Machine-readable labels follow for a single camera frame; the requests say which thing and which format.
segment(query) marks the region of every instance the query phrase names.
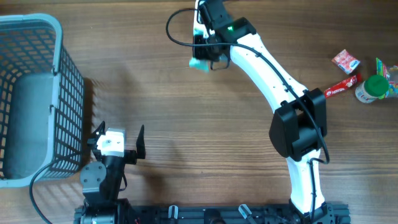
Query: wood grain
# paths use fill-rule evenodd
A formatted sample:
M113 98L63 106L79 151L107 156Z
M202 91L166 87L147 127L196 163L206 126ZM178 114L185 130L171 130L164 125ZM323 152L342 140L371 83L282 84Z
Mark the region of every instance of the wood grain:
M396 1L234 1L280 64L309 89L347 76L330 60L347 49L365 77L375 58L397 63ZM236 66L204 74L188 68L191 49L171 43L166 19L191 2L34 4L0 7L0 14L44 12L63 25L64 44L86 78L85 126L105 120L127 130L133 148L146 126L147 159L126 167L120 197L133 205L286 203L285 160L268 137L272 111ZM192 14L171 32L192 41ZM331 164L320 166L328 201L349 204L353 223L396 223L397 101L360 103L353 90L327 101ZM35 186L37 203L54 223L71 223L83 196L78 175ZM0 190L2 223L42 223L28 189Z

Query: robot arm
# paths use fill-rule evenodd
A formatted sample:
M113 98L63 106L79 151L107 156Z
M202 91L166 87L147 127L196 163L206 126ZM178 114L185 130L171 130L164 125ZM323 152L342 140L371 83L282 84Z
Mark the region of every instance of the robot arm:
M294 80L268 52L260 35L245 18L233 21L225 11L221 0L197 0L193 35L194 44L217 42L243 44L263 55L311 110L323 136L326 135L326 104L322 92L318 89L309 92L305 86ZM311 158L319 158L320 144L306 116L304 114L297 116L295 110L300 109L300 106L296 97L288 91L275 70L253 51L239 46L217 49L193 47L194 59L202 62L204 60L217 62L222 55L249 75L275 113L269 134L277 151L287 160L292 184L290 196L292 204L303 216L313 209L320 208L325 198L320 190L318 163L313 163L313 175L309 166ZM313 194L316 194L314 208Z

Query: red wrapper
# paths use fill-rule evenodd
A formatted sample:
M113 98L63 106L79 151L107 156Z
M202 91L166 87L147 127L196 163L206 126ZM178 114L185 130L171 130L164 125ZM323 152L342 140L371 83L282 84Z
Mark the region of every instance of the red wrapper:
M339 82L338 84L332 86L331 88L325 90L324 94L326 98L329 98L331 96L334 96L337 93L340 93L342 91L348 90L351 86L355 85L357 82L362 81L362 76L360 73L357 73L356 75L347 78L346 80L343 80Z

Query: basket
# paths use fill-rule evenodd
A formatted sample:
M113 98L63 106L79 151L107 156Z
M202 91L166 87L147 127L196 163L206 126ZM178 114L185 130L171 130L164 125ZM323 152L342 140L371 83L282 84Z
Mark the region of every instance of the basket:
M0 16L0 187L63 179L81 167L84 83L46 14Z

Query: green lid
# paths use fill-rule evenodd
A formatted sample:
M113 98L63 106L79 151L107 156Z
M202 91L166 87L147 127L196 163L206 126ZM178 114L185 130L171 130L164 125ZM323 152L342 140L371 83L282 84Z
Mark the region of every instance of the green lid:
M379 97L388 91L389 84L386 78L381 75L372 75L365 81L365 91L374 97Z

